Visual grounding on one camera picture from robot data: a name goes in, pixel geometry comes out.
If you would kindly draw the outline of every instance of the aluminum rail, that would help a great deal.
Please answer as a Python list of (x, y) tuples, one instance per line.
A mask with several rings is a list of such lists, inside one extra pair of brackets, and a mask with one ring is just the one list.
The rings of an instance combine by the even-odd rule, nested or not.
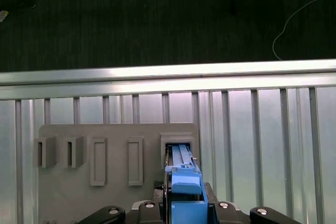
[(59, 70), (0, 74), (0, 100), (329, 86), (336, 60)]
[(273, 61), (0, 73), (0, 86), (336, 72), (336, 60)]

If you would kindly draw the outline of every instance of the metal fence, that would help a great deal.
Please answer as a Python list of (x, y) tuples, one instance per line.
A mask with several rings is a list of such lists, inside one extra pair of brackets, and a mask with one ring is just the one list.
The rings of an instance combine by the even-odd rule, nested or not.
[(199, 126), (219, 200), (336, 223), (336, 60), (0, 74), (0, 223), (37, 223), (43, 124)]

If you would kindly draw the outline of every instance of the gray bracket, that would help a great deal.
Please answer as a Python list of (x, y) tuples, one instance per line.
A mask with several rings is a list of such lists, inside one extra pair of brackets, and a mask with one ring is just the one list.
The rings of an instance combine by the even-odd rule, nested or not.
[(84, 163), (84, 137), (66, 137), (63, 141), (65, 167), (78, 168)]
[(34, 139), (35, 167), (49, 168), (56, 164), (56, 138), (41, 137)]

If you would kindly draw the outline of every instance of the blue object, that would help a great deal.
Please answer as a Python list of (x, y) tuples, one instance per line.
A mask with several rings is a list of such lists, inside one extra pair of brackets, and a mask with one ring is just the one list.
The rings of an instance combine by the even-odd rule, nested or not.
[(202, 189), (198, 172), (192, 168), (174, 168), (172, 172), (172, 193), (200, 195)]
[(208, 199), (200, 168), (194, 163), (189, 147), (172, 146), (173, 166), (165, 171), (172, 174), (172, 193), (199, 195), (199, 201), (171, 202), (172, 224), (207, 224)]
[(194, 165), (192, 153), (185, 144), (172, 146), (172, 193), (200, 195), (200, 169)]
[(201, 197), (203, 199), (200, 201), (173, 201), (171, 205), (172, 224), (207, 224), (208, 199), (202, 175), (198, 175), (202, 189)]

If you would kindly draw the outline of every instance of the white cable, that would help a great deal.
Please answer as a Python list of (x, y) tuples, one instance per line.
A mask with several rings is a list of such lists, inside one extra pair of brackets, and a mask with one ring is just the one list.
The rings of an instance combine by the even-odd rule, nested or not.
[(288, 20), (286, 21), (286, 23), (285, 23), (285, 25), (283, 27), (282, 32), (274, 39), (273, 44), (272, 44), (272, 50), (273, 50), (273, 54), (275, 55), (275, 57), (277, 57), (279, 60), (282, 60), (282, 59), (275, 52), (275, 49), (274, 49), (275, 42), (278, 40), (278, 38), (280, 38), (284, 34), (284, 32), (286, 30), (286, 27), (287, 27), (288, 22), (290, 21), (290, 19), (293, 18), (296, 13), (298, 13), (299, 11), (301, 11), (302, 9), (306, 8), (308, 5), (310, 5), (310, 4), (312, 4), (312, 3), (316, 2), (316, 1), (318, 1), (318, 0), (312, 0), (312, 1), (310, 1), (309, 3), (305, 4), (303, 7), (301, 7), (300, 9), (298, 9), (296, 12), (294, 12), (292, 15), (290, 15), (290, 17), (288, 18)]

